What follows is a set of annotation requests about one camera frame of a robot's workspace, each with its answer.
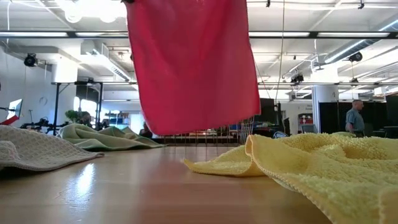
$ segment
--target microfiber cloth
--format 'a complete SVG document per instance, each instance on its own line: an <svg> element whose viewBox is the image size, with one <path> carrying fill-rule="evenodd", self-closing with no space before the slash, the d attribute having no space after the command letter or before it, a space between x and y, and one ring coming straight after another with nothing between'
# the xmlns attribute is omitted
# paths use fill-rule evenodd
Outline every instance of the microfiber cloth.
<svg viewBox="0 0 398 224"><path fill-rule="evenodd" d="M398 140L299 134L249 136L208 162L185 164L203 174L266 175L299 192L339 224L398 223Z"/></svg>
<svg viewBox="0 0 398 224"><path fill-rule="evenodd" d="M246 0L126 3L142 110L158 135L260 113Z"/></svg>
<svg viewBox="0 0 398 224"><path fill-rule="evenodd" d="M129 128L120 130L109 127L101 131L82 124L69 124L59 131L59 137L87 151L120 151L162 147L151 139L144 138Z"/></svg>

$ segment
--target pink cloth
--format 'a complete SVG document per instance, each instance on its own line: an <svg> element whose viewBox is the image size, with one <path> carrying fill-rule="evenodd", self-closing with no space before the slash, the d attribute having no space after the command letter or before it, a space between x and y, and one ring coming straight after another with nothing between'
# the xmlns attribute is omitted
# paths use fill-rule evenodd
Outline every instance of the pink cloth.
<svg viewBox="0 0 398 224"><path fill-rule="evenodd" d="M260 113L246 0L126 4L142 110L159 135Z"/></svg>

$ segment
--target wall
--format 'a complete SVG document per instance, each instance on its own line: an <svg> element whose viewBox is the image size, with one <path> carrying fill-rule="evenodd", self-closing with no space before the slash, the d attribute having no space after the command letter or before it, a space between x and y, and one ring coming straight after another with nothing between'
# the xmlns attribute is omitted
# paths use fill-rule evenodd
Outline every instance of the wall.
<svg viewBox="0 0 398 224"><path fill-rule="evenodd" d="M301 113L312 113L312 102L288 102L281 103L280 109L286 111L286 118L290 121L290 132L291 134L297 134L299 130L298 115Z"/></svg>
<svg viewBox="0 0 398 224"><path fill-rule="evenodd" d="M45 116L53 120L55 86L51 85L52 73L44 73L42 68L26 67L22 60L0 48L0 106L8 107L10 101L23 99L21 118L13 126L30 123L29 110L34 122ZM1 110L0 121L6 117L7 112Z"/></svg>

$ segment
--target table surface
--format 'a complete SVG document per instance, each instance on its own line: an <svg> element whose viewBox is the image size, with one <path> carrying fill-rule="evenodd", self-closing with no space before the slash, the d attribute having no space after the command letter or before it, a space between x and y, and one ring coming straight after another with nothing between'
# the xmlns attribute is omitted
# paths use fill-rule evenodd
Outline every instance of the table surface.
<svg viewBox="0 0 398 224"><path fill-rule="evenodd" d="M195 174L231 147L110 152L53 172L0 171L0 223L330 223L267 177Z"/></svg>

